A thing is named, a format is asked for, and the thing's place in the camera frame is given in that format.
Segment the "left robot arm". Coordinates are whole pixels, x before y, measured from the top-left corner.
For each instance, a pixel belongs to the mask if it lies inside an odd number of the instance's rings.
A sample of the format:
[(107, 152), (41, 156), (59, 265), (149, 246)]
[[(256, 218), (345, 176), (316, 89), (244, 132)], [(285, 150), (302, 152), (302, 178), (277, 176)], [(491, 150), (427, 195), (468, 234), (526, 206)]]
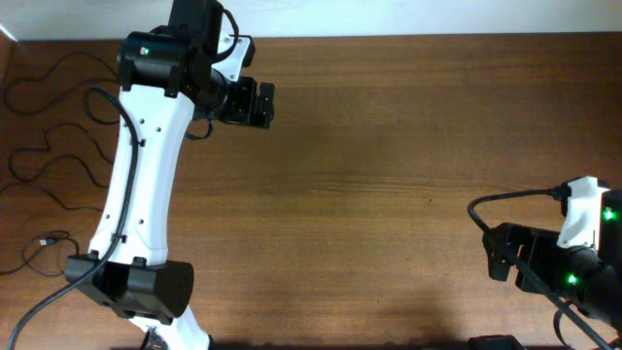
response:
[(102, 218), (66, 280), (145, 333), (148, 349), (209, 349), (190, 296), (194, 272), (168, 259), (167, 215), (182, 142), (192, 121), (266, 128), (275, 87), (241, 75), (251, 37), (224, 34), (217, 1), (177, 1), (168, 22), (127, 36), (118, 54), (119, 143)]

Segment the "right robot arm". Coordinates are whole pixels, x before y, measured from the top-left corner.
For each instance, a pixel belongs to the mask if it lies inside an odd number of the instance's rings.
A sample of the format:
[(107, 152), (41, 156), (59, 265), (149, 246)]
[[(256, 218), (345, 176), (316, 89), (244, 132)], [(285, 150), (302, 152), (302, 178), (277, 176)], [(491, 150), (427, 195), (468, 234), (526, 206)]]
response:
[[(561, 204), (563, 228), (553, 231), (503, 223), (490, 227), (476, 212), (479, 204), (533, 195)], [(489, 277), (506, 281), (517, 269), (515, 285), (546, 297), (557, 308), (554, 329), (567, 316), (600, 349), (619, 349), (621, 340), (605, 340), (585, 318), (621, 331), (621, 192), (598, 181), (538, 190), (506, 192), (474, 199), (467, 212), (483, 233)]]

